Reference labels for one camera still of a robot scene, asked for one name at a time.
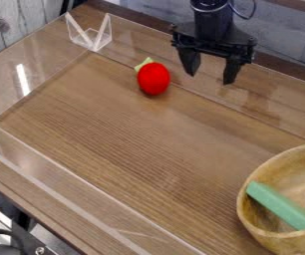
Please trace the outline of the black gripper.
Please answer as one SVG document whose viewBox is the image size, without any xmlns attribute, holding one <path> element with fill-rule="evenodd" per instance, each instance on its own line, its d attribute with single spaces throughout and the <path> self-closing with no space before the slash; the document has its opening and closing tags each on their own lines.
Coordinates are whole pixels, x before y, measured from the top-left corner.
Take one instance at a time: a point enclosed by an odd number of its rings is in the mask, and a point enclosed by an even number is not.
<svg viewBox="0 0 305 255">
<path fill-rule="evenodd" d="M 181 23 L 171 27 L 171 45 L 189 75 L 194 76 L 201 66 L 201 53 L 226 59 L 223 83 L 233 84 L 243 63 L 254 60 L 257 39 L 243 32 L 234 24 L 225 32 L 203 29 L 198 31 L 193 22 Z"/>
</svg>

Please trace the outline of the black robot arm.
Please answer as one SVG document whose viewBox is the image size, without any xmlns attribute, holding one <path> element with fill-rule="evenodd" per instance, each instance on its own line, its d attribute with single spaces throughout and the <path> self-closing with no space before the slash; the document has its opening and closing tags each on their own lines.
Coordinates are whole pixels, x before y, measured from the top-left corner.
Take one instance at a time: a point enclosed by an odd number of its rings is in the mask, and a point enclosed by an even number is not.
<svg viewBox="0 0 305 255">
<path fill-rule="evenodd" d="M 257 10 L 254 3 L 249 16 L 242 15 L 234 0 L 190 0 L 194 21 L 171 25 L 171 45 L 177 48 L 185 71 L 194 77 L 201 66 L 201 55 L 226 60 L 223 83 L 235 82 L 245 64 L 254 60 L 257 38 L 238 29 L 234 16 L 249 20 Z"/>
</svg>

